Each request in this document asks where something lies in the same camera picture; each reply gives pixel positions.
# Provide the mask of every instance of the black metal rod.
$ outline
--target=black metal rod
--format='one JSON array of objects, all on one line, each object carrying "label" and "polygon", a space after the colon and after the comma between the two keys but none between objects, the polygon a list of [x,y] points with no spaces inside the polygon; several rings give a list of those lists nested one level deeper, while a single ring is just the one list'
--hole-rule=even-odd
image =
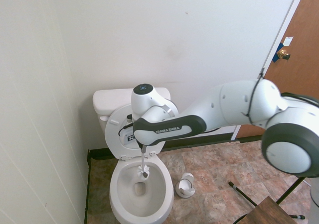
[{"label": "black metal rod", "polygon": [[228,183],[233,189],[237,190],[244,198],[246,198],[252,205],[254,205],[255,207],[257,206],[257,204],[251,200],[246,194],[244,194],[239,188],[237,188],[232,182]]},{"label": "black metal rod", "polygon": [[242,220],[247,214],[241,216],[239,219],[237,219],[233,224],[239,223],[240,220]]},{"label": "black metal rod", "polygon": [[306,217],[304,215],[289,215],[291,218],[304,220]]},{"label": "black metal rod", "polygon": [[279,205],[303,180],[305,177],[298,178],[294,184],[292,184],[287,191],[276,201],[276,203]]}]

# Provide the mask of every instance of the door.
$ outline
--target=door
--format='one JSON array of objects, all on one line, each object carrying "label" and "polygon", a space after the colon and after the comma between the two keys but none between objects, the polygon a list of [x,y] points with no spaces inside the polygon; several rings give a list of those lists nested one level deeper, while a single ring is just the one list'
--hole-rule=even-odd
[{"label": "door", "polygon": [[[272,62],[265,78],[281,92],[309,95],[319,99],[319,0],[301,0],[285,32],[292,36],[290,46],[283,49],[290,59]],[[264,129],[242,125],[237,138],[261,135]]]}]

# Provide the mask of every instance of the white toilet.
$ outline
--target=white toilet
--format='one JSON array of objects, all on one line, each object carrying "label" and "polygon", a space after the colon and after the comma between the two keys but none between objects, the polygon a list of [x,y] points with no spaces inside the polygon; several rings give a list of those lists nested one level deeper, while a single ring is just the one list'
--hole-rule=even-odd
[{"label": "white toilet", "polygon": [[[110,184],[110,203],[116,219],[121,224],[161,224],[168,217],[174,198],[170,174],[156,156],[164,142],[148,146],[145,164],[150,176],[145,181],[138,177],[141,165],[141,150],[130,136],[127,116],[132,113],[131,93],[133,89],[103,90],[95,92],[93,105],[112,154],[119,160]],[[166,99],[169,91],[156,88]]]}]

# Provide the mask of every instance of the tile floor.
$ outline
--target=tile floor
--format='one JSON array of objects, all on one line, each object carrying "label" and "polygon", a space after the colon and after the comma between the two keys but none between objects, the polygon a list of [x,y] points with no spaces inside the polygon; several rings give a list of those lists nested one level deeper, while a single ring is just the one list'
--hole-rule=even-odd
[{"label": "tile floor", "polygon": [[[237,187],[260,203],[267,196],[275,201],[297,179],[270,166],[262,157],[260,141],[220,143],[161,152],[175,185],[185,172],[195,177],[196,192],[189,199],[176,194],[164,224],[233,224],[253,206],[229,187]],[[109,201],[109,185],[117,159],[91,161],[87,224],[118,224]],[[310,209],[310,187],[302,182],[281,204],[291,215]],[[308,220],[295,220],[306,224]]]}]

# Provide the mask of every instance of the door knob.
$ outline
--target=door knob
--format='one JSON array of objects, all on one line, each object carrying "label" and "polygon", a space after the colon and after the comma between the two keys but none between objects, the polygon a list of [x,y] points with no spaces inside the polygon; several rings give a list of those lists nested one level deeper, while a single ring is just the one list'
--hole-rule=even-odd
[{"label": "door knob", "polygon": [[282,59],[285,59],[285,60],[289,60],[289,58],[290,58],[290,54],[288,54],[286,50],[278,51],[277,55],[278,55],[279,58],[282,58]]}]

